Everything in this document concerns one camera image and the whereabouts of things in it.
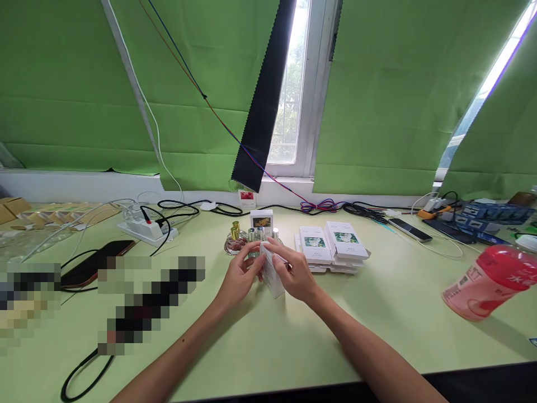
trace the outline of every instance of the desk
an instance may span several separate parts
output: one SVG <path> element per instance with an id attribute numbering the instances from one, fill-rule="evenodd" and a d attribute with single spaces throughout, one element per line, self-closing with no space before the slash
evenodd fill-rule
<path id="1" fill-rule="evenodd" d="M 377 223 L 352 216 L 321 214 L 306 217 L 274 209 L 283 242 L 294 247 L 300 225 L 324 227 L 326 220 L 350 222 L 372 252 L 356 276 L 316 274 L 324 288 L 349 314 L 373 330 L 421 373 L 452 371 L 537 360 L 537 348 L 528 338 L 537 336 L 537 290 L 521 293 L 489 319 L 473 324 L 453 313 L 440 298 L 475 259 L 464 247 L 462 260 L 433 254 L 407 243 Z M 412 218 L 404 216 L 412 223 Z M 128 239 L 115 225 L 120 215 L 87 230 L 79 252 Z M 223 243 L 233 218 L 202 212 L 179 226 L 180 235 L 163 247 L 152 269 L 166 268 L 172 256 L 206 256 L 206 279 L 179 307 L 150 341 L 133 345 L 130 355 L 116 357 L 84 401 L 109 401 L 131 379 L 165 351 L 209 305 L 223 280 L 230 257 Z M 249 216 L 239 219 L 243 229 Z M 63 262 L 80 234 L 36 255 L 33 262 Z M 454 253 L 452 244 L 434 239 L 431 247 Z M 127 256 L 148 256 L 154 248 L 140 242 Z M 58 402 L 60 388 L 72 369 L 97 346 L 97 331 L 115 317 L 123 296 L 87 292 L 75 295 L 32 338 L 22 339 L 2 358 L 1 390 L 4 401 Z M 84 390 L 105 364 L 99 357 L 72 380 L 69 395 Z M 272 299 L 269 290 L 254 283 L 250 294 L 226 323 L 216 340 L 171 397 L 171 401 L 208 399 L 246 393 L 285 390 L 356 381 L 339 344 L 324 323 L 302 302 L 289 295 Z"/>

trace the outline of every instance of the person's right hand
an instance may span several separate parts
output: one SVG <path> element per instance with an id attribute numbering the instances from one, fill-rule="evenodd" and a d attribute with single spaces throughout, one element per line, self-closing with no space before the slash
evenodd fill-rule
<path id="1" fill-rule="evenodd" d="M 268 237 L 269 244 L 265 248 L 276 253 L 289 262 L 290 268 L 277 256 L 272 256 L 272 264 L 280 276 L 285 290 L 296 299 L 308 303 L 319 291 L 319 286 L 309 270 L 308 262 L 304 254 L 296 252 L 278 241 Z"/>

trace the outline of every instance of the green roller blind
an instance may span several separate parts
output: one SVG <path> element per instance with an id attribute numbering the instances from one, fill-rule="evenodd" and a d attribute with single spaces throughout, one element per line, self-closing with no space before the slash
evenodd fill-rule
<path id="1" fill-rule="evenodd" d="M 158 172 L 100 1 L 4 1 L 0 37 L 0 140 L 26 167 Z"/>
<path id="2" fill-rule="evenodd" d="M 429 192 L 457 122 L 526 5 L 345 0 L 314 191 Z"/>
<path id="3" fill-rule="evenodd" d="M 535 20 L 455 152 L 442 189 L 508 199 L 537 185 Z"/>
<path id="4" fill-rule="evenodd" d="M 173 44 L 147 0 L 144 5 Z M 219 116 L 240 139 L 278 0 L 154 0 Z M 238 144 L 222 127 L 134 0 L 112 0 L 138 80 L 160 128 L 164 162 L 185 190 L 232 190 Z M 164 169 L 165 189 L 177 185 Z"/>

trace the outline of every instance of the perfume bottle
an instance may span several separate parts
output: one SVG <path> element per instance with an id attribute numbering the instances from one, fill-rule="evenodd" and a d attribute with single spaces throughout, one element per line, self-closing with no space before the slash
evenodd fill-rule
<path id="1" fill-rule="evenodd" d="M 256 232 L 256 241 L 266 241 L 267 237 L 265 236 L 265 227 L 257 227 Z"/>
<path id="2" fill-rule="evenodd" d="M 282 245 L 284 244 L 281 239 L 280 239 L 280 230 L 277 229 L 277 228 L 273 228 L 272 229 L 272 238 L 274 238 L 275 240 L 277 240 L 279 243 L 281 243 Z"/>
<path id="3" fill-rule="evenodd" d="M 248 242 L 253 242 L 256 240 L 256 229 L 255 228 L 250 228 L 248 230 Z M 259 252 L 250 252 L 248 254 L 248 257 L 258 257 L 259 256 Z"/>
<path id="4" fill-rule="evenodd" d="M 230 235 L 228 235 L 227 239 L 225 240 L 224 251 L 228 255 L 236 255 L 240 252 L 242 247 L 248 243 L 248 238 L 241 236 L 236 227 L 231 228 L 231 232 L 229 234 Z"/>
<path id="5" fill-rule="evenodd" d="M 238 221 L 233 221 L 233 227 L 239 230 L 239 235 L 248 238 L 248 234 L 245 231 L 241 231 L 241 224 Z"/>

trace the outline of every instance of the smartphone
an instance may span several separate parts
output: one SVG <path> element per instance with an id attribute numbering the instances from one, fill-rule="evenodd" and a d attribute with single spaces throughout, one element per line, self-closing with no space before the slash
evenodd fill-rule
<path id="1" fill-rule="evenodd" d="M 435 219 L 426 219 L 423 220 L 423 222 L 426 223 L 428 226 L 433 227 L 434 229 L 459 242 L 465 243 L 467 245 L 477 243 L 472 236 L 465 234 L 458 229 L 452 228 L 447 224 L 444 224 L 442 221 L 438 221 Z"/>
<path id="2" fill-rule="evenodd" d="M 412 238 L 414 238 L 418 242 L 425 243 L 425 242 L 430 242 L 432 240 L 431 236 L 418 230 L 416 227 L 412 227 L 412 225 L 408 224 L 407 222 L 399 218 L 389 219 L 388 222 L 394 227 L 399 228 L 405 234 L 410 235 Z"/>
<path id="3" fill-rule="evenodd" d="M 60 287 L 78 288 L 88 285 L 97 278 L 99 269 L 106 269 L 107 257 L 123 256 L 134 245 L 136 245 L 134 241 L 112 241 L 107 243 L 97 252 L 92 253 L 88 258 L 62 275 Z"/>

